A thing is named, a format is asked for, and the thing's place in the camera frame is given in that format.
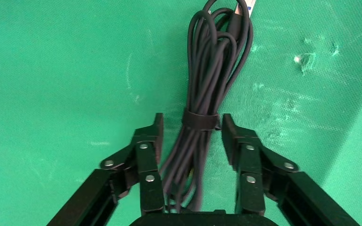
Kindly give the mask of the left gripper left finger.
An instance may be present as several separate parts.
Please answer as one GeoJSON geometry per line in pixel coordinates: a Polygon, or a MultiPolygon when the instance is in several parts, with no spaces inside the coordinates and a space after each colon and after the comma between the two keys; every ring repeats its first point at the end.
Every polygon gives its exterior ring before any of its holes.
{"type": "Polygon", "coordinates": [[[156,113],[152,125],[134,131],[129,145],[105,158],[48,223],[50,226],[105,226],[120,199],[140,185],[142,215],[164,211],[158,172],[164,117],[156,113]]]}

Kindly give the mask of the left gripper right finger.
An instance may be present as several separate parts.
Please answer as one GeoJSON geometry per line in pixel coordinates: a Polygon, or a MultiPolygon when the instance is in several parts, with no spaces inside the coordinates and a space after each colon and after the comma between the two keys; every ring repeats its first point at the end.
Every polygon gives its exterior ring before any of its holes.
{"type": "Polygon", "coordinates": [[[222,141],[236,171],[237,214],[265,214],[265,198],[276,202],[292,226],[355,226],[355,221],[296,163],[265,147],[254,130],[222,118],[222,141]]]}

